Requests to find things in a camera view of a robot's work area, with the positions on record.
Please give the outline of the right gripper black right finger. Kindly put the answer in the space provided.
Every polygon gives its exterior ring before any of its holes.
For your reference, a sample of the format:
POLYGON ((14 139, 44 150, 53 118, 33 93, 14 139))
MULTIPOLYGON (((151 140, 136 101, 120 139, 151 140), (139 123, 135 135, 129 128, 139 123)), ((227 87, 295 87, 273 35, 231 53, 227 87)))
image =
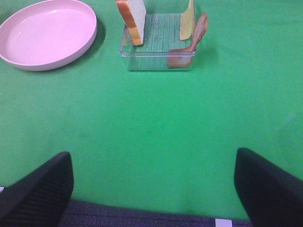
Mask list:
POLYGON ((234 185, 255 227, 301 227, 303 182, 249 148, 236 154, 234 185))

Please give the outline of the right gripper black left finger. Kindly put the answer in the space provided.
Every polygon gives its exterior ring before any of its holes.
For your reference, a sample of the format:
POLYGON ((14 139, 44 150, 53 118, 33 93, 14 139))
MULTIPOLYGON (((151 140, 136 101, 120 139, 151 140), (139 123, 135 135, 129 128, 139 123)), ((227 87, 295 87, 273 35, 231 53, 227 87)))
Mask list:
POLYGON ((58 226, 73 187, 71 154, 60 152, 0 192, 0 225, 58 226))

